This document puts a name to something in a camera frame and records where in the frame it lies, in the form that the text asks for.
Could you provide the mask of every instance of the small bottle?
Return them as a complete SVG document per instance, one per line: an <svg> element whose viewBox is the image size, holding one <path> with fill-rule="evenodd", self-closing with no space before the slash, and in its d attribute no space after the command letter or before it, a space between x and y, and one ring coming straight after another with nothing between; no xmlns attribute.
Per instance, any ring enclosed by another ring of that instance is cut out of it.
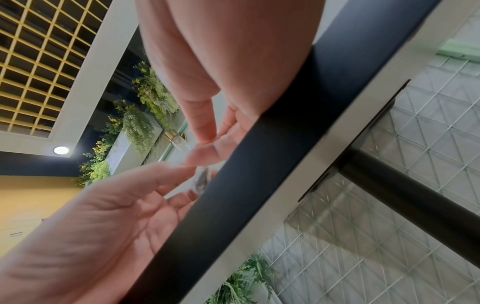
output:
<svg viewBox="0 0 480 304"><path fill-rule="evenodd" d="M192 150L187 141L175 130L166 130L164 135L185 157ZM208 167L198 167L192 178L191 189L200 195L205 191L211 180L212 171Z"/></svg>

